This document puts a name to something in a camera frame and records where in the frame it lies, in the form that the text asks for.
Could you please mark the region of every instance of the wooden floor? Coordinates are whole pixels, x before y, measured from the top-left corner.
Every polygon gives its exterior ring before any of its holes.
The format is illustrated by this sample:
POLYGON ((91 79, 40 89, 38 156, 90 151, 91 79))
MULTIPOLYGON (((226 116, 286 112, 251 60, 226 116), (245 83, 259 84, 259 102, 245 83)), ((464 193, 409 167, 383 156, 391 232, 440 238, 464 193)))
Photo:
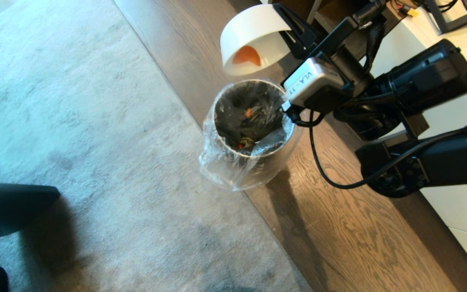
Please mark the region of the wooden floor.
MULTIPOLYGON (((215 94, 234 81, 222 72, 222 28, 257 2, 115 3, 201 124, 215 94)), ((280 82, 293 64, 287 58, 250 77, 280 82)), ((315 135, 333 179, 361 179, 353 153, 361 142, 345 124, 328 117, 315 135)), ((467 255, 420 193, 390 200, 368 187, 334 189, 319 176, 308 139, 304 133, 273 181, 246 194, 315 291, 467 291, 467 255)))

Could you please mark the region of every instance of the white cup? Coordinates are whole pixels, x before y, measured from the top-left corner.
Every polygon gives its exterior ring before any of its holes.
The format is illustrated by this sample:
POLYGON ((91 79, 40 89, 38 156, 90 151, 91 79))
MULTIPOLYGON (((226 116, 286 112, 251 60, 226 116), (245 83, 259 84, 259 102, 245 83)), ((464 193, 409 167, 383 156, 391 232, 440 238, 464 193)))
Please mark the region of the white cup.
POLYGON ((289 53, 280 31, 291 28, 278 15, 271 4, 252 6, 235 15, 221 34, 223 69, 230 75, 246 75, 273 65, 289 53), (261 65, 246 61, 233 64, 236 53, 244 46, 254 48, 261 58, 261 65))

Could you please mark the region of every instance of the plastic bag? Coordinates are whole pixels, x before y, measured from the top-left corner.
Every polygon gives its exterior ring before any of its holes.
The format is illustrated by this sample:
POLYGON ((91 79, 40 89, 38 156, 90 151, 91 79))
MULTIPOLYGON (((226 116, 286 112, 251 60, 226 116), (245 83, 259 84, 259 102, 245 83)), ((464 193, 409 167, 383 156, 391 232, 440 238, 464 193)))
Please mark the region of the plastic bag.
POLYGON ((282 88, 264 80, 224 87, 203 122, 202 174, 231 191, 273 179, 301 132, 280 110, 284 101, 282 88))

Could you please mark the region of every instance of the gray carpet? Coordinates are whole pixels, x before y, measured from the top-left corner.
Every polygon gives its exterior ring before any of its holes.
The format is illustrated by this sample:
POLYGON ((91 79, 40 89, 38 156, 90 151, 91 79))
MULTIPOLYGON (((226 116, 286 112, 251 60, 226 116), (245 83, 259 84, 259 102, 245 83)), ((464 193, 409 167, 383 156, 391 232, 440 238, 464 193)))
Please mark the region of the gray carpet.
POLYGON ((111 0, 0 15, 0 183, 62 198, 0 238, 12 291, 310 291, 111 0))

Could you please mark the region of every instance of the white cabinet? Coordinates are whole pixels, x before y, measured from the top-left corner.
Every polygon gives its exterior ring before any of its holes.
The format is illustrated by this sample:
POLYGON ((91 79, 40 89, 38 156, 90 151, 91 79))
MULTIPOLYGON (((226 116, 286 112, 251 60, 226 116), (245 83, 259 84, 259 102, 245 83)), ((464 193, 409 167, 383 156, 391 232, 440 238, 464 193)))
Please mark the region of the white cabinet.
MULTIPOLYGON (((371 71, 374 76, 389 71, 443 38, 460 47, 467 60, 467 28, 439 35, 430 15, 422 8, 417 11, 419 16, 404 19, 384 38, 371 71)), ((429 109, 424 116, 430 129, 421 138, 461 128, 467 125, 467 96, 429 109)), ((467 185, 426 187, 422 193, 467 252, 467 185)))

